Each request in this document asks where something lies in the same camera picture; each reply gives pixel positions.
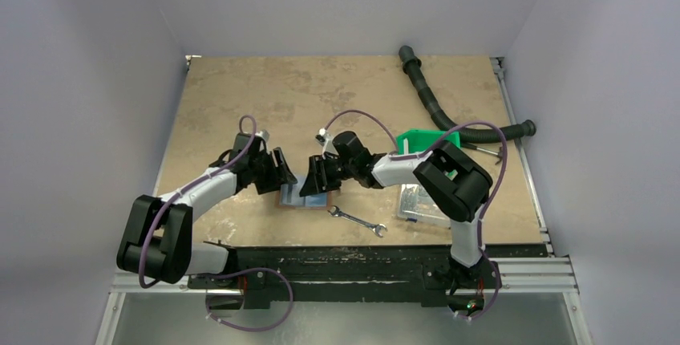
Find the brown leather card holder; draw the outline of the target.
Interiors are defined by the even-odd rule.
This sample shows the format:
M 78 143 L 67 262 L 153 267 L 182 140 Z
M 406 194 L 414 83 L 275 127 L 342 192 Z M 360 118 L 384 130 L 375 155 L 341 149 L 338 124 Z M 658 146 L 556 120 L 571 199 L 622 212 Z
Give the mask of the brown leather card holder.
M 295 184 L 283 184 L 276 197 L 275 205 L 283 209 L 328 209 L 332 205 L 329 193 L 321 193 L 311 196 L 300 196 L 300 191 L 305 182 L 303 175 L 295 175 Z

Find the green plastic bin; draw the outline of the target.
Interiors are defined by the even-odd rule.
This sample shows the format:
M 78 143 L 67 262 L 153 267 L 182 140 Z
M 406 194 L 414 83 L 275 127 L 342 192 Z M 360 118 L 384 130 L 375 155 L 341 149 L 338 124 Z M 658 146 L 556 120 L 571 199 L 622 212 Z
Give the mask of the green plastic bin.
M 415 184 L 417 182 L 414 171 L 432 154 L 432 147 L 445 132 L 427 129 L 412 128 L 394 138 L 396 154 L 391 157 L 391 164 L 396 167 L 402 184 Z M 407 139 L 409 153 L 401 155 L 403 140 Z

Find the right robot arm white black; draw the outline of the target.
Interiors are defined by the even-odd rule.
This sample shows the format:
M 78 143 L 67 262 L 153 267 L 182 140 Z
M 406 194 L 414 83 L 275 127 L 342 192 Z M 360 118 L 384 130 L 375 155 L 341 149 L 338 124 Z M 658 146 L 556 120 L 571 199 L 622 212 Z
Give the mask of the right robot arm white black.
M 418 185 L 450 221 L 451 288 L 482 286 L 480 219 L 493 184 L 485 169 L 448 140 L 411 155 L 372 153 L 352 131 L 339 133 L 330 144 L 330 151 L 309 158 L 300 196 L 333 192 L 348 180 L 367 189 Z

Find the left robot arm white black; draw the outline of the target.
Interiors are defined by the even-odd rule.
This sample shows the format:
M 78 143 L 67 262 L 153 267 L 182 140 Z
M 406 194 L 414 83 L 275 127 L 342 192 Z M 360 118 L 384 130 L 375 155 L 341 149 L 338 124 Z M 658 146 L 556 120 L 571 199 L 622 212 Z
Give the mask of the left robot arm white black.
M 193 242 L 192 227 L 214 206 L 250 185 L 262 195 L 297 183 L 282 150 L 268 150 L 267 140 L 264 132 L 240 132 L 233 147 L 196 179 L 159 197 L 137 197 L 119 244 L 117 267 L 137 274 L 143 288 L 199 274 L 207 274 L 220 288 L 234 285 L 239 277 L 235 249 Z

